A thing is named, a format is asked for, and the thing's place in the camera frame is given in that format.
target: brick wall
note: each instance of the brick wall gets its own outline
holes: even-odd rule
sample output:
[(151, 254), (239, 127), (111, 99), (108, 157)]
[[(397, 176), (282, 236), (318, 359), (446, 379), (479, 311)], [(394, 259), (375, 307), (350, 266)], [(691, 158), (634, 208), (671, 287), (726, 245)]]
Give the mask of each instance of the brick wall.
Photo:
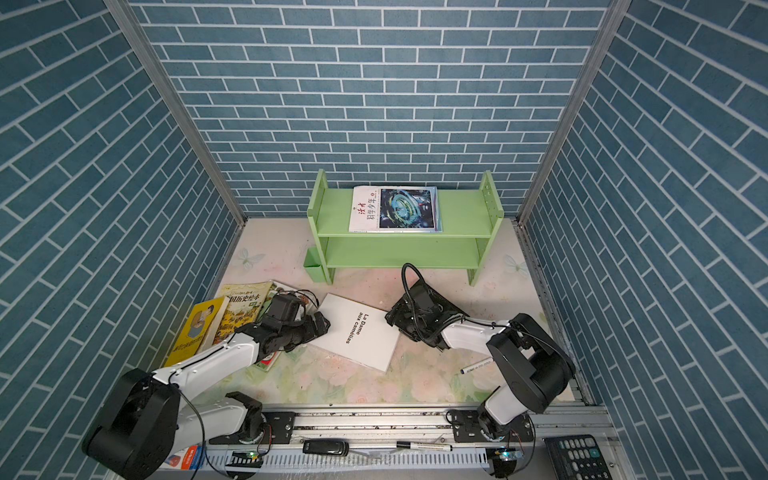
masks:
[(0, 2), (0, 184), (0, 476), (103, 475), (84, 430), (234, 225), (101, 0)]
[(640, 478), (768, 478), (768, 4), (634, 0), (531, 217)]
[(319, 168), (334, 187), (493, 170), (515, 214), (608, 0), (215, 3), (131, 1), (244, 210), (286, 216)]

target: green bookshelf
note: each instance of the green bookshelf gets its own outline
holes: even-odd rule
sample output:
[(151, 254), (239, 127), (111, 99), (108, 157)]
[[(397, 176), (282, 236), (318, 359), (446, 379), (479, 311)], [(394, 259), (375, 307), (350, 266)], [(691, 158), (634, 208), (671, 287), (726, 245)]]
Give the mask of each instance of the green bookshelf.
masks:
[(469, 284), (478, 273), (504, 219), (491, 172), (479, 190), (438, 190), (442, 233), (351, 233), (351, 188), (329, 188), (324, 170), (317, 173), (307, 209), (315, 246), (305, 268), (315, 281), (333, 283), (337, 268), (418, 268), (467, 270)]

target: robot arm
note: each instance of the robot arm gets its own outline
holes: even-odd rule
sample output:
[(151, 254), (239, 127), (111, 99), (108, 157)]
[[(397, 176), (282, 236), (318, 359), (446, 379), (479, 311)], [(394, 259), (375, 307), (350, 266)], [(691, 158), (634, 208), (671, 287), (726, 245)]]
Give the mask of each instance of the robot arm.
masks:
[[(203, 425), (209, 439), (237, 433), (243, 442), (257, 440), (263, 416), (255, 399), (232, 392), (197, 411), (189, 402), (225, 376), (324, 335), (329, 326), (319, 312), (306, 315), (297, 296), (275, 295), (258, 324), (241, 326), (210, 349), (154, 372), (125, 373), (83, 438), (83, 452), (127, 480), (144, 480), (171, 453), (203, 441)], [(180, 409), (181, 399), (187, 405)]]
[[(419, 280), (410, 288), (406, 268)], [(411, 340), (440, 350), (469, 349), (493, 357), (506, 385), (499, 386), (479, 407), (479, 421), (491, 439), (504, 436), (518, 415), (543, 413), (574, 376), (573, 362), (533, 318), (519, 313), (506, 324), (472, 319), (431, 288), (411, 264), (402, 268), (406, 294), (390, 310), (387, 323)], [(522, 350), (533, 349), (528, 358)]]

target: book cover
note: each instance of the book cover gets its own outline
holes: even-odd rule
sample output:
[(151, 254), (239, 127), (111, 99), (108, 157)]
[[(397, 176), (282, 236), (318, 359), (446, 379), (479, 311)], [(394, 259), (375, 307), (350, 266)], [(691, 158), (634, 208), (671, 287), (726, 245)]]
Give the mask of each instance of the book cover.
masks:
[(355, 187), (350, 232), (439, 233), (436, 187)]
[(228, 296), (230, 302), (224, 311), (219, 328), (216, 329), (211, 345), (216, 345), (227, 338), (238, 326), (256, 321), (272, 288), (272, 282), (222, 286), (219, 291)]
[(180, 450), (165, 459), (160, 468), (166, 470), (194, 470), (199, 465), (203, 467), (203, 449), (199, 445), (192, 445)]
[(278, 350), (276, 352), (272, 352), (266, 357), (264, 357), (261, 362), (258, 362), (256, 364), (256, 368), (261, 370), (262, 372), (266, 373), (269, 372), (272, 366), (275, 364), (275, 361), (277, 360), (277, 357), (280, 356), (280, 353), (282, 350)]
[(215, 331), (216, 327), (213, 325), (220, 323), (229, 301), (228, 296), (220, 296), (192, 307), (187, 322), (181, 327), (179, 336), (176, 338), (176, 344), (168, 355), (165, 366), (175, 365), (197, 353), (208, 332)]
[(320, 312), (331, 327), (310, 345), (386, 372), (400, 331), (386, 322), (384, 310), (329, 293)]

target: small box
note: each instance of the small box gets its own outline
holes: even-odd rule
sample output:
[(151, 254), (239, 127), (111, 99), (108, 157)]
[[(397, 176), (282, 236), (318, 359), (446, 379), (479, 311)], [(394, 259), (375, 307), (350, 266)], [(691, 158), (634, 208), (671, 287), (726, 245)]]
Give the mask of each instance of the small box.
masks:
[(317, 247), (306, 249), (304, 270), (306, 270), (313, 282), (324, 283), (326, 281), (326, 274), (323, 272), (323, 265), (320, 262), (320, 254), (317, 252)]

